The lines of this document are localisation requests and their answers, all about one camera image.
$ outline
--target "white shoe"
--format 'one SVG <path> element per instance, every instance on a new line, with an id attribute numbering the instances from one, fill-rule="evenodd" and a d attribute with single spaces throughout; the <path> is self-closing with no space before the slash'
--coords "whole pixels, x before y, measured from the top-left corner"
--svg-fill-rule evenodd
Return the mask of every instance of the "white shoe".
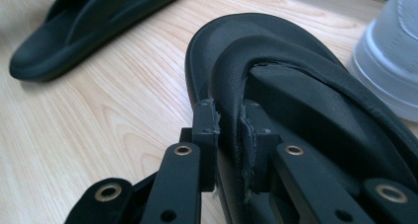
<path id="1" fill-rule="evenodd" d="M 398 116 L 418 122 L 418 1 L 389 0 L 356 45 L 349 69 Z"/>

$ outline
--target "black flip-flop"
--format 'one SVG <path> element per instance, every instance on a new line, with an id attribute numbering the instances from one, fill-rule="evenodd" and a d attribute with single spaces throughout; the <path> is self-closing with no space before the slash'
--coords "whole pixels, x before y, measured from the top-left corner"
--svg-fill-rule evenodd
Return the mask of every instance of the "black flip-flop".
<path id="1" fill-rule="evenodd" d="M 27 81 L 53 79 L 172 1 L 56 0 L 45 22 L 13 55 L 10 74 Z"/>
<path id="2" fill-rule="evenodd" d="M 312 208 L 292 204 L 292 195 L 279 195 L 286 184 L 270 183 L 274 177 L 268 175 L 269 163 L 277 165 L 274 161 L 280 160 L 279 144 L 288 144 L 286 149 L 294 155 L 303 154 L 301 148 L 305 148 L 307 159 L 311 154 L 318 161 L 318 167 L 308 169 L 314 172 L 299 174 L 313 179 L 309 186 L 318 191 L 321 184 L 314 179 L 327 173 L 356 199 L 374 178 L 417 192 L 416 137 L 349 75 L 325 45 L 300 27 L 262 14 L 216 19 L 191 40 L 185 71 L 191 104 L 213 98 L 221 115 L 217 176 L 228 222 L 277 221 L 271 211 L 275 201 L 265 195 L 271 192 L 276 194 L 276 204 L 289 210 L 297 205 L 300 215 L 300 209 Z M 255 124 L 264 124 L 265 129 L 256 131 Z M 276 134 L 270 137 L 273 147 L 261 147 L 261 140 L 257 143 L 254 138 L 257 134 Z M 323 203 L 322 208 L 338 207 Z M 333 214 L 337 219 L 329 223 L 355 219 L 345 210 L 336 209 Z M 280 218 L 292 219 L 289 216 Z"/>

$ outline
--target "metal grommet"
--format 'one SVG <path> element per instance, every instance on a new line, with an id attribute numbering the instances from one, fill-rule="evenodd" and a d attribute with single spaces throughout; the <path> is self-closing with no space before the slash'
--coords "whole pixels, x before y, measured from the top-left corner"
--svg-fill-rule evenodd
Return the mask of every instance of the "metal grommet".
<path id="1" fill-rule="evenodd" d="M 392 202 L 405 203 L 408 201 L 408 197 L 403 191 L 390 185 L 378 185 L 376 186 L 376 192 L 383 198 Z"/>
<path id="2" fill-rule="evenodd" d="M 285 148 L 286 152 L 290 155 L 301 156 L 304 154 L 304 149 L 295 145 L 289 145 Z"/>
<path id="3" fill-rule="evenodd" d="M 178 146 L 174 149 L 174 152 L 178 155 L 178 156 L 185 156 L 190 154 L 192 151 L 191 147 L 189 146 Z"/>
<path id="4" fill-rule="evenodd" d="M 95 194 L 97 201 L 105 202 L 117 198 L 122 193 L 122 187 L 118 183 L 109 183 L 101 186 Z"/>

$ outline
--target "light wood surface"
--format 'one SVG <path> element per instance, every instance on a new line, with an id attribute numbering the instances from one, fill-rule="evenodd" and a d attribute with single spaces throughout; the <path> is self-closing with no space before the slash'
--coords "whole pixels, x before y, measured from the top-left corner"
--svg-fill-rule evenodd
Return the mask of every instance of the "light wood surface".
<path id="1" fill-rule="evenodd" d="M 62 223 L 93 183 L 137 183 L 191 126 L 184 55 L 217 17 L 260 12 L 307 29 L 346 63 L 382 0 L 178 0 L 49 83 L 9 75 L 9 60 L 54 0 L 0 0 L 0 223 Z M 408 123 L 415 135 L 417 124 Z M 225 223 L 216 194 L 202 223 Z"/>

